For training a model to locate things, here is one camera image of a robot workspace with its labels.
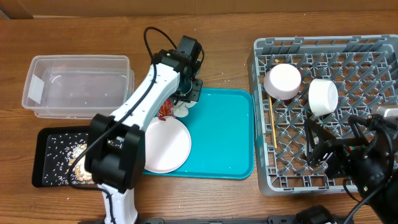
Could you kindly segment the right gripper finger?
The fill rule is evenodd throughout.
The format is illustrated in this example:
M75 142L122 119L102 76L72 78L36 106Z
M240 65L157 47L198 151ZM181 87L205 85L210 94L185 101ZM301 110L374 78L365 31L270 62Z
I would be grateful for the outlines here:
M368 141L363 131L365 129L368 131L375 131L377 122L378 117L376 115L370 115L367 118L350 115L348 118L348 123L354 134L354 138L349 139L348 147L357 148L359 146L364 146L365 148L374 148L378 139L377 134L371 141Z
M307 164L309 166L316 166L321 161L326 162L331 153L326 151L325 143L327 140L337 138L311 119L305 120L304 130L306 142L309 141L313 148L312 154L307 159Z

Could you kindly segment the red snack wrapper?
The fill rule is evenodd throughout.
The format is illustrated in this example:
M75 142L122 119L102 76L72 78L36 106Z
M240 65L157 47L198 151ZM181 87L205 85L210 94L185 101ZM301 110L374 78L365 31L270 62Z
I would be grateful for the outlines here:
M173 108L174 108L174 103L172 102L171 99L167 99L157 112L158 119L161 121L165 121L166 118L168 117L174 118L175 116L172 111Z

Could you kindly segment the pale green bowl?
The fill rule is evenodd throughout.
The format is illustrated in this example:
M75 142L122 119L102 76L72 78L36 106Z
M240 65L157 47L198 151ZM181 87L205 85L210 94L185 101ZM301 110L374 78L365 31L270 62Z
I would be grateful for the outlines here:
M308 103L316 116L330 114L338 104L338 90L330 80L314 79L308 90Z

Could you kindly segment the large white plate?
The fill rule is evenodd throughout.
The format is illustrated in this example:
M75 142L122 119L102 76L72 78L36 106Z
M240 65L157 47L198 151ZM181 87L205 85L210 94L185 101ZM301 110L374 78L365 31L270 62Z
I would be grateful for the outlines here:
M190 155L192 139L176 118L153 118L146 131L145 170L165 174L181 167Z

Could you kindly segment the wooden chopstick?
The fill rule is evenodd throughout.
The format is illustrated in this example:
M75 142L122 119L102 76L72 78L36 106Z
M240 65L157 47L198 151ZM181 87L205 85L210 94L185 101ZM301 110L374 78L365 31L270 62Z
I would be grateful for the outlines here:
M272 97L268 94L268 101L269 101L269 112L270 112L270 119L271 119L271 126L272 126L272 137L274 143L274 149L277 149L277 138L276 138L276 131L275 131L275 122L274 122L274 110L272 105Z

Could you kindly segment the pink white bowl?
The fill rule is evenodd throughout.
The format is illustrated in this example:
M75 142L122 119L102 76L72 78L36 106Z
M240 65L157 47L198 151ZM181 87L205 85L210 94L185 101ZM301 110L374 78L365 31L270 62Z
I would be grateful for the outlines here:
M301 74L293 65L282 63L270 69L264 77L265 91L277 100L289 100L299 92Z

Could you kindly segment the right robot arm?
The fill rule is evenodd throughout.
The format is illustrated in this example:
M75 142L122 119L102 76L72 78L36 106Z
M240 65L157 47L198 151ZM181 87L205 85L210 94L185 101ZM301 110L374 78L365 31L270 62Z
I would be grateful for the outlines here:
M352 181L362 197L345 218L368 205L383 223L397 223L397 123L373 114L368 118L351 115L353 138L338 139L311 119L304 122L307 164L326 162L331 179Z

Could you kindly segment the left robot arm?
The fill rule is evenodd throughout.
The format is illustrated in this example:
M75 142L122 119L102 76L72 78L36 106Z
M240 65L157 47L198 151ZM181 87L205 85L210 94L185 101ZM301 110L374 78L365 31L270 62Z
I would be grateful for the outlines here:
M104 223L136 223L133 188L144 171L145 131L165 101L197 102L203 82L195 77L203 48L183 36L177 47L154 54L146 79L109 116L90 123L85 169L103 194Z

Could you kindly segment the grey dishwasher rack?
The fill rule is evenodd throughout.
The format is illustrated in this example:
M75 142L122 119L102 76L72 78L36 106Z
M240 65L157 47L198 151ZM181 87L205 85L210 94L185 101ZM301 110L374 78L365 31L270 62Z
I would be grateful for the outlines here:
M274 149L265 74L287 63L302 77L297 95L272 100L277 149ZM274 37L254 42L248 58L249 89L254 104L259 190L266 196L354 192L352 182L329 179L327 164L305 159L304 122L312 119L337 138L350 138L350 115L367 118L376 105L397 103L397 36L359 35ZM308 103L314 79L331 80L338 90L336 110L315 116Z

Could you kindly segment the black food waste tray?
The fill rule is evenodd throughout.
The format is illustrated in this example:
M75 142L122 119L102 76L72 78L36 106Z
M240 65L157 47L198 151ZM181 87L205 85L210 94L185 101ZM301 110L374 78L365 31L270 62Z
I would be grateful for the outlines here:
M34 187L58 187L68 185L93 185L109 183L122 185L125 172L119 168L121 142L108 141L104 148L97 144L88 152L89 171L85 170L85 158L79 160L71 177L68 171L73 161L101 136L89 126L44 128L39 131L35 151L32 185Z

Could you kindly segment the teal plastic tray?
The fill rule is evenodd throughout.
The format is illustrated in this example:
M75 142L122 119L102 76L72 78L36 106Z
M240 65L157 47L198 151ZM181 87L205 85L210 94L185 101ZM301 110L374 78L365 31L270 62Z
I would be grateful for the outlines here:
M204 88L198 103L179 118L192 148L185 163L165 176L246 179L254 169L254 108L244 90Z

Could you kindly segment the clear plastic bin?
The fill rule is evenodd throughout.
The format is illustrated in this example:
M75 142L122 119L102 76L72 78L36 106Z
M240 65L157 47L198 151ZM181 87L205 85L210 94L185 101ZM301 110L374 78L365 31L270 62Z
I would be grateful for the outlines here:
M38 55L27 72L22 106L39 118L91 119L110 115L133 91L125 55Z

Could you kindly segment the rice and peanut scraps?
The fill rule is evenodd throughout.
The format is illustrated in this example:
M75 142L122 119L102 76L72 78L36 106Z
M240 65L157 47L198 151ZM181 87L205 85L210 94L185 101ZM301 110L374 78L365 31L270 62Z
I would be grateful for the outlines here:
M43 184L68 185L68 171L87 148L88 133L51 134L45 147Z

